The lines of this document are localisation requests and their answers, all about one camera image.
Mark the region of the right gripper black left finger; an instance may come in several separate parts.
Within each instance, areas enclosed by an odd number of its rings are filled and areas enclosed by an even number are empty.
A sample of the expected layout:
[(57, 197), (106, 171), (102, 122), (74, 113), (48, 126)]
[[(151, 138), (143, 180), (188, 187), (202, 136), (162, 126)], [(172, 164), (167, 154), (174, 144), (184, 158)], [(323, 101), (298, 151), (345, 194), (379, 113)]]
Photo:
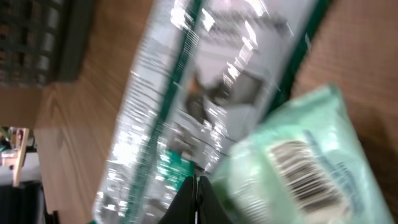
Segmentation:
[(196, 204), (196, 177), (186, 177), (159, 224), (195, 224)]

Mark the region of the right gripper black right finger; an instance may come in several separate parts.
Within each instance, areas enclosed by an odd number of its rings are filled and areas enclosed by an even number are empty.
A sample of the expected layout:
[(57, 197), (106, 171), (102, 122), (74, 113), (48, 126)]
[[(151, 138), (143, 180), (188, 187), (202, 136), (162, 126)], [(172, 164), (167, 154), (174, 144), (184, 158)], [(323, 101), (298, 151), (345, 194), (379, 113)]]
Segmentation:
[(209, 179), (200, 176), (197, 188), (199, 224), (232, 224)]

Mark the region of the mint green sachet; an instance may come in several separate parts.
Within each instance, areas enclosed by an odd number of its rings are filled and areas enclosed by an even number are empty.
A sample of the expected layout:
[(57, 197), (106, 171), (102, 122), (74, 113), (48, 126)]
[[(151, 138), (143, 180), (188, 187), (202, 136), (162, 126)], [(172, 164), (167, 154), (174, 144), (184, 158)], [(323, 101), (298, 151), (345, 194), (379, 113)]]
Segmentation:
[(290, 100), (210, 179), (233, 223), (392, 223), (336, 85)]

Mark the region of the green snack packet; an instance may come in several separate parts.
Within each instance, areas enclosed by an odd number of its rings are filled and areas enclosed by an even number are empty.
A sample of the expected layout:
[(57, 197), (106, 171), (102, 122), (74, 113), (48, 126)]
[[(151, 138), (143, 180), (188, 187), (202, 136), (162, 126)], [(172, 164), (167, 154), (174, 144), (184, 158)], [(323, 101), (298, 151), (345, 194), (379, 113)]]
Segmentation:
[(323, 0), (156, 1), (130, 69), (93, 223), (155, 223), (285, 103)]

